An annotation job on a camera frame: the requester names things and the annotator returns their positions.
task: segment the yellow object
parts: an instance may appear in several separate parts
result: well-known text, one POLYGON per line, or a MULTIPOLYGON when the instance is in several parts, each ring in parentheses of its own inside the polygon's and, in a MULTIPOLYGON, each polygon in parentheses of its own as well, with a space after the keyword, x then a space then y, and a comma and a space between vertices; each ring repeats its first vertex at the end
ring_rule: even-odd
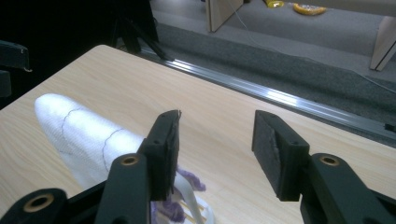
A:
POLYGON ((308 16, 319 15, 326 11, 326 7, 313 7, 308 5, 299 5, 296 3, 293 5, 293 9, 300 14, 308 16))
POLYGON ((264 0, 264 2, 268 7, 283 7, 285 5, 283 1, 278 0, 264 0))

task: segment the gray floor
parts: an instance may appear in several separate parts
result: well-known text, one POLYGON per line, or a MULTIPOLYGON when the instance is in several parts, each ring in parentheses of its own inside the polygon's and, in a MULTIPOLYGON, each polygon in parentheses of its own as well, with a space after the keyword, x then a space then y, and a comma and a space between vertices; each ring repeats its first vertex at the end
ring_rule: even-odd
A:
MULTIPOLYGON (((160 44, 177 59, 330 107, 396 124, 396 57, 369 69, 381 16, 328 9, 307 17, 290 4, 270 9, 252 0, 215 33, 200 0, 151 0, 160 44)), ((396 147, 394 140, 327 122, 396 147)))
POLYGON ((162 24, 396 83, 396 55, 383 71, 369 69, 383 16, 328 8, 324 14, 310 17, 294 12, 290 3, 268 8, 262 0, 252 0, 242 5, 215 33, 209 33, 205 3, 200 0, 151 0, 150 3, 154 17, 162 24))

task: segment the metal rail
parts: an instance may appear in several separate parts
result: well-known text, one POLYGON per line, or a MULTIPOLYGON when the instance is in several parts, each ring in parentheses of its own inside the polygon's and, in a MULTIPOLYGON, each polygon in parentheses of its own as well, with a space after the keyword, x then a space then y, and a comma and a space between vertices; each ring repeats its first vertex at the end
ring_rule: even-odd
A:
POLYGON ((308 101, 304 98, 267 88, 240 78, 231 77, 192 63, 186 63, 180 60, 174 60, 172 62, 162 61, 150 49, 143 48, 141 56, 153 62, 166 65, 195 77, 203 78, 226 88, 240 91, 244 94, 251 95, 267 102, 283 105, 321 119, 326 119, 328 121, 344 125, 354 130, 396 140, 396 133, 386 130, 386 124, 376 120, 360 117, 332 106, 308 101))

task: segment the white fabric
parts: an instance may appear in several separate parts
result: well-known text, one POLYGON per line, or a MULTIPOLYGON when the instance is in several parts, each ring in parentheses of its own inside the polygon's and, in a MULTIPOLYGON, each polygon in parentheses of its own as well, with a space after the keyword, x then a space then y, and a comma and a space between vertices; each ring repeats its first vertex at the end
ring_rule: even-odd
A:
POLYGON ((111 162, 136 152, 144 139, 58 94, 39 97, 35 113, 44 133, 84 189, 106 180, 111 162))

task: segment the wooden table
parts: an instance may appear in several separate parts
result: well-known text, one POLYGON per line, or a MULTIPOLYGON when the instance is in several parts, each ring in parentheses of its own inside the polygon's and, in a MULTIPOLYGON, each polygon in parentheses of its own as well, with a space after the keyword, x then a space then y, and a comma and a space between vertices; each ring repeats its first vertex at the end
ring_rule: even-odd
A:
POLYGON ((302 223, 281 203, 251 151, 256 109, 278 114, 310 145, 346 160, 366 185, 396 198, 396 149, 308 119, 197 77, 99 46, 0 111, 0 215, 36 189, 81 191, 41 131, 34 102, 54 92, 147 136, 162 112, 180 109, 178 163, 206 183, 198 195, 217 223, 302 223))

